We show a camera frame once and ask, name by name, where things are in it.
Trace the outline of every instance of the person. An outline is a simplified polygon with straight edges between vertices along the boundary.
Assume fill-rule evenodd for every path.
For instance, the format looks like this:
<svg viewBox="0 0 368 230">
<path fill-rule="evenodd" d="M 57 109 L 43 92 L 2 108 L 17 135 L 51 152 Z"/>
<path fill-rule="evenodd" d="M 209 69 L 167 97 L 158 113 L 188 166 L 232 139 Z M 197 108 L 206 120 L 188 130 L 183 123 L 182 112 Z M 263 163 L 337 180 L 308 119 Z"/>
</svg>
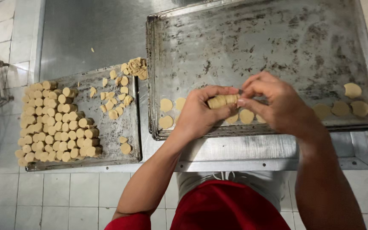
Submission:
<svg viewBox="0 0 368 230">
<path fill-rule="evenodd" d="M 365 229 L 360 207 L 339 167 L 330 134 L 292 86 L 268 72 L 248 78 L 236 104 L 209 109 L 215 95 L 236 94 L 234 87 L 207 86 L 190 92 L 169 138 L 126 185 L 107 230 L 150 229 L 180 151 L 215 123 L 243 107 L 259 114 L 272 129 L 294 135 L 299 144 L 296 203 L 307 229 Z M 268 105 L 252 99 L 265 95 Z M 268 185 L 282 176 L 240 172 L 177 175 L 180 202 L 171 229 L 289 229 L 280 215 L 281 194 Z"/>
</svg>

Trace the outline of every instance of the stainless steel table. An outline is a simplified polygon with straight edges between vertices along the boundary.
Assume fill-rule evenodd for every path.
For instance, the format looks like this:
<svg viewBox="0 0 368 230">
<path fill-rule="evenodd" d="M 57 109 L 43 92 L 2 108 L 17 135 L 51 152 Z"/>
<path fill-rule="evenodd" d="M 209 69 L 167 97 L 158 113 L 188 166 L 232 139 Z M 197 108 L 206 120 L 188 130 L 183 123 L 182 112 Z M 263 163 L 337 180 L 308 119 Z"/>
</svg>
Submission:
<svg viewBox="0 0 368 230">
<path fill-rule="evenodd" d="M 35 81 L 145 57 L 146 16 L 197 2 L 200 1 L 43 1 L 44 23 L 38 34 Z M 41 173 L 136 171 L 163 143 L 153 140 L 148 132 L 146 81 L 139 83 L 139 102 L 142 162 Z M 368 169 L 368 131 L 333 133 L 332 139 L 344 170 Z M 198 139 L 183 150 L 176 171 L 296 170 L 297 149 L 294 137 L 289 135 Z"/>
</svg>

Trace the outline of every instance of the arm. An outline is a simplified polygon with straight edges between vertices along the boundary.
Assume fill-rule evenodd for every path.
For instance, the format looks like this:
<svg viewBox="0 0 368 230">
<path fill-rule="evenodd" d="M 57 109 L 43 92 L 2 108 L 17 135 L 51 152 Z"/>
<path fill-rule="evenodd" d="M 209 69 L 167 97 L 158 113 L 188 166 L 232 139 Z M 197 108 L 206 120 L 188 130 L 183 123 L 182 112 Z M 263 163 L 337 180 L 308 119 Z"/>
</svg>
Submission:
<svg viewBox="0 0 368 230">
<path fill-rule="evenodd" d="M 308 229 L 365 229 L 356 198 L 339 167 L 329 132 L 294 89 L 268 72 L 243 84 L 238 105 L 261 115 L 300 148 L 296 202 Z M 265 95 L 269 105 L 250 99 Z"/>
<path fill-rule="evenodd" d="M 237 92 L 236 88 L 220 86 L 207 86 L 190 92 L 169 138 L 127 183 L 113 219 L 137 212 L 151 215 L 156 210 L 180 158 L 180 151 L 193 139 L 204 136 L 217 121 L 229 117 L 236 109 L 235 104 L 209 109 L 205 102 L 218 94 Z"/>
</svg>

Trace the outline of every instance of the baking tray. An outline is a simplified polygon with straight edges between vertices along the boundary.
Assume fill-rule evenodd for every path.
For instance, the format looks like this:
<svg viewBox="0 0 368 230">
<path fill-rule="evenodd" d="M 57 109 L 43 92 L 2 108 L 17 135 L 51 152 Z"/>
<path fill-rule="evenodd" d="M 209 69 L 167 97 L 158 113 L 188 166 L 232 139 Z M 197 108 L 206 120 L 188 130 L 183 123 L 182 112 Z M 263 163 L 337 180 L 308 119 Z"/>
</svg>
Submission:
<svg viewBox="0 0 368 230">
<path fill-rule="evenodd" d="M 83 111 L 87 118 L 93 118 L 99 129 L 100 145 L 102 154 L 98 158 L 86 157 L 83 160 L 74 162 L 32 162 L 26 168 L 27 171 L 57 170 L 76 167 L 120 165 L 135 163 L 142 160 L 141 141 L 140 141 L 140 118 L 138 110 L 138 86 L 137 78 L 128 75 L 129 95 L 134 100 L 127 106 L 123 115 L 116 120 L 110 120 L 108 112 L 103 113 L 100 105 L 105 104 L 107 100 L 100 100 L 100 92 L 115 92 L 115 98 L 120 94 L 120 85 L 116 86 L 115 81 L 110 79 L 110 71 L 115 70 L 117 76 L 124 76 L 120 71 L 121 65 L 114 65 L 107 68 L 83 72 L 71 76 L 64 76 L 54 81 L 58 82 L 58 88 L 64 87 L 77 88 L 79 94 L 74 99 L 74 104 L 78 105 L 78 110 Z M 103 87 L 102 80 L 106 77 L 108 84 Z M 90 98 L 90 87 L 95 87 L 97 93 Z M 132 146 L 130 154 L 122 154 L 120 150 L 119 137 L 128 138 L 128 143 Z"/>
<path fill-rule="evenodd" d="M 147 17 L 149 132 L 166 139 L 160 100 L 175 101 L 207 85 L 240 88 L 267 70 L 291 84 L 309 106 L 350 103 L 344 84 L 363 89 L 368 103 L 368 34 L 359 0 L 222 0 Z M 368 115 L 329 116 L 331 131 L 368 129 Z M 268 125 L 217 124 L 204 137 L 275 133 Z"/>
</svg>

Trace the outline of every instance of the person's right hand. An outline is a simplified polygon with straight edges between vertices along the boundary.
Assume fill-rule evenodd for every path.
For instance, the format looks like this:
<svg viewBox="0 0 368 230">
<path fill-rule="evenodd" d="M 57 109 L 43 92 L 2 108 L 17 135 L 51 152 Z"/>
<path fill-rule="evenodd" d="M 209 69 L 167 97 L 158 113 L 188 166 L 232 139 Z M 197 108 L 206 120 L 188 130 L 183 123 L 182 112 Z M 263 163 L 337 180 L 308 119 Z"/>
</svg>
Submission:
<svg viewBox="0 0 368 230">
<path fill-rule="evenodd" d="M 259 114 L 270 127 L 280 133 L 300 139 L 315 138 L 326 128 L 288 83 L 263 71 L 248 78 L 242 85 L 243 93 L 238 106 Z M 253 96 L 265 95 L 269 105 L 260 103 Z"/>
</svg>

